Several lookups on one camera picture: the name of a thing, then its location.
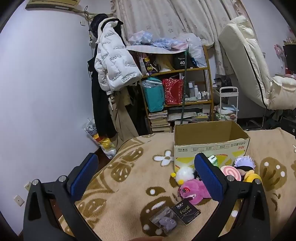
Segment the white-haired doll plush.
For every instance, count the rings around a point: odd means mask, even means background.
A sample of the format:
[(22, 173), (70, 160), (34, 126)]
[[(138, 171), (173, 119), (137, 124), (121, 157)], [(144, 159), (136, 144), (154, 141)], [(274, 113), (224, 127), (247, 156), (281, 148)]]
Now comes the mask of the white-haired doll plush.
[(234, 167), (244, 178), (248, 171), (255, 170), (256, 164), (250, 156), (240, 156), (234, 161)]

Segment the white fluffy plush yellow pompoms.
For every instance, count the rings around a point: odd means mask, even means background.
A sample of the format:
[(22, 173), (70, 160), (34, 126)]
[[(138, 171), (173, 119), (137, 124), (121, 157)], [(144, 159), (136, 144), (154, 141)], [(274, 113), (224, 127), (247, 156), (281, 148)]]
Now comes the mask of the white fluffy plush yellow pompoms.
[(171, 173), (171, 177), (179, 186), (195, 178), (195, 170), (192, 167), (181, 167), (176, 173)]

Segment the floral curtain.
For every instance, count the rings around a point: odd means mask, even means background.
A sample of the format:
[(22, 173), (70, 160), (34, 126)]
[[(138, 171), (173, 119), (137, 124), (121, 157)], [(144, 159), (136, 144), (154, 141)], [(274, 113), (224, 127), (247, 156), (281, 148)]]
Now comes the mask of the floral curtain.
[(248, 13), (242, 1), (111, 1), (111, 13), (124, 23), (124, 36), (147, 31), (154, 38), (176, 39), (193, 33), (207, 48), (215, 49), (216, 73), (231, 75), (233, 68), (218, 36), (234, 18)]

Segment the wooden bookshelf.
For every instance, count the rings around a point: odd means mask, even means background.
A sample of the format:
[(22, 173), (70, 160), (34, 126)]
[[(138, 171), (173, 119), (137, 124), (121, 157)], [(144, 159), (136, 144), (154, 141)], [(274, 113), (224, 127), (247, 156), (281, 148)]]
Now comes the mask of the wooden bookshelf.
[(197, 66), (189, 51), (173, 54), (138, 53), (143, 76), (140, 83), (149, 133), (169, 133), (175, 125), (214, 118), (209, 55), (202, 47), (205, 65)]

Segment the pink plush bear keychain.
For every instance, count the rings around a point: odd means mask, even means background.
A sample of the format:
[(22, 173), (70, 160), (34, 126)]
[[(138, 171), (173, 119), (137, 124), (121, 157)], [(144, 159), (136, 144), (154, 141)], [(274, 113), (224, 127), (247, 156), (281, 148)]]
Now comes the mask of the pink plush bear keychain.
[(199, 204), (203, 199), (210, 199), (211, 196), (203, 181), (192, 179), (185, 182), (178, 189), (178, 195), (188, 200), (192, 205)]

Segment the pink swirl roll plush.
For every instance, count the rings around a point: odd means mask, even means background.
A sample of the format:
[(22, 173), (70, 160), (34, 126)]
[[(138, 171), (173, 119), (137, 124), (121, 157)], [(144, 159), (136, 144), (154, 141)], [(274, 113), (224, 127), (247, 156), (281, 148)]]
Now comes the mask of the pink swirl roll plush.
[(235, 180), (241, 181), (241, 174), (235, 167), (226, 165), (226, 166), (222, 166), (220, 170), (225, 176), (230, 175), (230, 176), (233, 176)]

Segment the cardboard box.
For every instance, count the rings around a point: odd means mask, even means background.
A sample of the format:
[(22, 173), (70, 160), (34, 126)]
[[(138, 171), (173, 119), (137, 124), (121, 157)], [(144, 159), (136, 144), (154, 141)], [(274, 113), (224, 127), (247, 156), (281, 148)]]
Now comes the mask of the cardboard box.
[(203, 153), (214, 155), (218, 166), (233, 165), (236, 158), (246, 154), (250, 137), (234, 121), (207, 121), (175, 126), (174, 171), (194, 166), (194, 157)]

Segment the white puffer jacket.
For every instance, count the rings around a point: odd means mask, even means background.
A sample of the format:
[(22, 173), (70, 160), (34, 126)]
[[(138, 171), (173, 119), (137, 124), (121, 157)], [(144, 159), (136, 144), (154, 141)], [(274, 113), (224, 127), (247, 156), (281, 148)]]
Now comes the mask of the white puffer jacket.
[(115, 31), (121, 21), (104, 19), (98, 26), (97, 53), (94, 67), (100, 87), (107, 95), (121, 90), (142, 78), (142, 73), (128, 51), (121, 36)]

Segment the stack of books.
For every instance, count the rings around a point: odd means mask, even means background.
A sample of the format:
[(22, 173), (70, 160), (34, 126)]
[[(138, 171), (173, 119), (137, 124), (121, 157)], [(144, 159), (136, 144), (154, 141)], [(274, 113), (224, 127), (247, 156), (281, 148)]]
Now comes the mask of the stack of books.
[(148, 119), (152, 133), (171, 133), (171, 125), (168, 121), (168, 111), (149, 113)]

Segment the yellow round plush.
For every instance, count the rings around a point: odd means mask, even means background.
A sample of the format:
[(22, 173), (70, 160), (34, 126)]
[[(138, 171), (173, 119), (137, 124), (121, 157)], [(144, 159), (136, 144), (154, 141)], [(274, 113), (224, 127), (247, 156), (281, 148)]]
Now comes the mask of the yellow round plush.
[(258, 179), (260, 182), (262, 182), (261, 177), (256, 173), (246, 173), (244, 176), (244, 182), (252, 183), (255, 179)]

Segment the cream office chair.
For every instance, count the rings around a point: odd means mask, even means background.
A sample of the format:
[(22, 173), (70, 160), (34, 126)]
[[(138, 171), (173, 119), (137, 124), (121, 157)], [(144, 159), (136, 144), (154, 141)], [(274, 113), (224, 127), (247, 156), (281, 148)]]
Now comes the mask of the cream office chair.
[(274, 76), (245, 16), (232, 19), (218, 37), (244, 94), (262, 108), (295, 109), (295, 79)]

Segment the green tissue pack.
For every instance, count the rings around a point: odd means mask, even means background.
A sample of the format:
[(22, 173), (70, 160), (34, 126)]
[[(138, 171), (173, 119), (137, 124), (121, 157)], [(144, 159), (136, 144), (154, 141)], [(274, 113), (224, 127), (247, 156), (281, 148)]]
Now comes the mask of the green tissue pack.
[(210, 161), (210, 163), (213, 165), (213, 166), (216, 166), (218, 167), (219, 166), (219, 163), (218, 163), (218, 159), (215, 155), (212, 155), (208, 158), (208, 160)]

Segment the wall socket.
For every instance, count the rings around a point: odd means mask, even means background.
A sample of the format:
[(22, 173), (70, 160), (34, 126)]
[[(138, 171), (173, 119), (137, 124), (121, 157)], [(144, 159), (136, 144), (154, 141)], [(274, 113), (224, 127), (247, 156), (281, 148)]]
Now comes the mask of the wall socket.
[(22, 206), (24, 204), (24, 200), (19, 195), (16, 195), (14, 197), (14, 201), (17, 203), (18, 206)]

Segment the teal bag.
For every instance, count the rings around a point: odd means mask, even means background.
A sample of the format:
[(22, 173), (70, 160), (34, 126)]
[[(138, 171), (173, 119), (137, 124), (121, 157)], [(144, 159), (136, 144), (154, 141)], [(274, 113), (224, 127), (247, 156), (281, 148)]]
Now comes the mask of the teal bag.
[(145, 100), (151, 113), (162, 111), (165, 105), (164, 87), (161, 80), (149, 77), (142, 82)]

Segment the purple toy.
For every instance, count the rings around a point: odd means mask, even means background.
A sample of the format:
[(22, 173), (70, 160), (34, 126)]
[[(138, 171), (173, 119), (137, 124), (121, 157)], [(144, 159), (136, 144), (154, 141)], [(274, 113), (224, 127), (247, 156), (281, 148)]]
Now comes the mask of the purple toy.
[(164, 207), (152, 216), (150, 221), (162, 230), (165, 235), (172, 232), (178, 225), (178, 217), (169, 207)]

